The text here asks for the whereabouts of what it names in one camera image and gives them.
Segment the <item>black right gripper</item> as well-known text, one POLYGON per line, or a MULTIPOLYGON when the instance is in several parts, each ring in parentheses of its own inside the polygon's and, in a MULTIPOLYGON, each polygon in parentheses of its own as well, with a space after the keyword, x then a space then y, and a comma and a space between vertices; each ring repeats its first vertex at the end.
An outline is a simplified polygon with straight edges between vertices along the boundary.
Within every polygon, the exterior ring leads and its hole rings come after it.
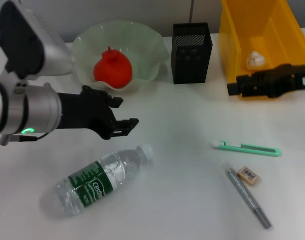
MULTIPOLYGON (((263 84, 266 74, 267 71, 263 70, 237 76, 236 83, 227 84, 228 94, 242 97, 266 96, 260 87, 253 85, 263 84)), ((269 98, 277 98, 296 90, 305 90, 305 65, 284 64, 267 74, 267 96, 269 98)))

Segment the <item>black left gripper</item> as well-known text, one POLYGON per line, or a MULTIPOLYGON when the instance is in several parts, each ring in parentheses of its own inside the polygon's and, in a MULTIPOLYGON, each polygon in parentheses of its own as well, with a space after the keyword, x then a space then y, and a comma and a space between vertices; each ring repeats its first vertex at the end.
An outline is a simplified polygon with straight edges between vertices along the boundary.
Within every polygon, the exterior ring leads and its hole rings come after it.
POLYGON ((61 120, 57 129, 89 129, 102 139, 127 136, 139 123, 137 118, 116 120, 112 108, 119 108, 121 97, 104 90, 82 86, 80 94, 59 93, 62 104, 61 120))

